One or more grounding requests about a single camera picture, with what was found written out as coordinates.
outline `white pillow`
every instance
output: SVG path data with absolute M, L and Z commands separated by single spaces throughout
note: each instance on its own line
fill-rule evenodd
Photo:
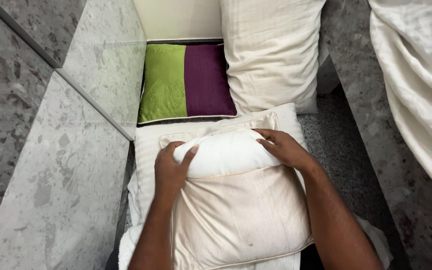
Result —
M 261 135 L 240 128 L 258 124 L 279 129 L 277 123 L 276 114 L 268 113 L 176 149 L 175 159 L 181 162 L 192 146 L 200 144 L 173 205 L 173 269 L 206 270 L 264 261 L 297 253 L 313 242 L 296 170 L 281 165 L 257 143 Z M 197 136 L 201 130 L 161 136 L 161 147 Z
M 231 97 L 239 114 L 288 102 L 317 113 L 321 9 L 326 0 L 219 0 Z
M 151 205 L 151 201 L 155 192 L 155 172 L 154 165 L 156 156 L 158 155 L 161 146 L 159 137 L 172 133 L 185 133 L 199 130 L 202 127 L 210 128 L 213 131 L 230 125 L 249 123 L 258 117 L 273 112 L 277 115 L 279 129 L 290 134 L 299 144 L 306 148 L 304 135 L 301 131 L 301 125 L 296 118 L 296 110 L 294 103 L 283 104 L 261 112 L 249 113 L 233 119 L 220 120 L 218 122 L 188 122 L 163 125 L 151 125 L 136 128 L 134 138 L 134 149 L 136 153 L 135 163 L 136 169 L 128 184 L 129 190 L 129 212 L 133 224 L 143 224 L 146 220 L 146 215 Z M 242 126 L 245 128 L 261 127 L 256 123 L 254 126 Z M 193 139 L 183 137 L 182 141 Z
M 256 139 L 263 137 L 251 129 L 210 134 L 177 147 L 173 157 L 181 163 L 186 152 L 199 144 L 199 153 L 189 166 L 189 178 L 236 175 L 281 164 Z

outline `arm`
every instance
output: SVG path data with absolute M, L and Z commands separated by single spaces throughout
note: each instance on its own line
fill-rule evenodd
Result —
M 303 175 L 311 230 L 324 268 L 381 270 L 379 257 L 319 162 L 285 132 L 255 131 L 267 138 L 258 142 L 269 153 Z
M 184 185 L 189 164 L 198 151 L 193 146 L 181 164 L 173 160 L 174 149 L 184 142 L 172 142 L 161 150 L 154 164 L 155 191 L 146 223 L 129 262 L 128 270 L 170 270 L 170 218 L 173 201 Z

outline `forearm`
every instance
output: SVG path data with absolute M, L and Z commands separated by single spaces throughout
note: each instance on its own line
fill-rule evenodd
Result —
M 314 242 L 324 267 L 380 270 L 379 258 L 321 165 L 312 161 L 301 174 Z
M 170 270 L 171 205 L 153 200 L 128 270 Z

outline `white wall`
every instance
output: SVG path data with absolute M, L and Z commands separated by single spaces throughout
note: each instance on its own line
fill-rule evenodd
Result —
M 133 0 L 148 40 L 221 39 L 219 0 Z

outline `person's right hand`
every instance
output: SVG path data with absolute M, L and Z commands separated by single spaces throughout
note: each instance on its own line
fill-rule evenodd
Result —
M 315 158 L 288 133 L 272 129 L 255 128 L 253 130 L 266 138 L 266 140 L 257 139 L 256 141 L 284 165 L 301 171 L 318 164 Z

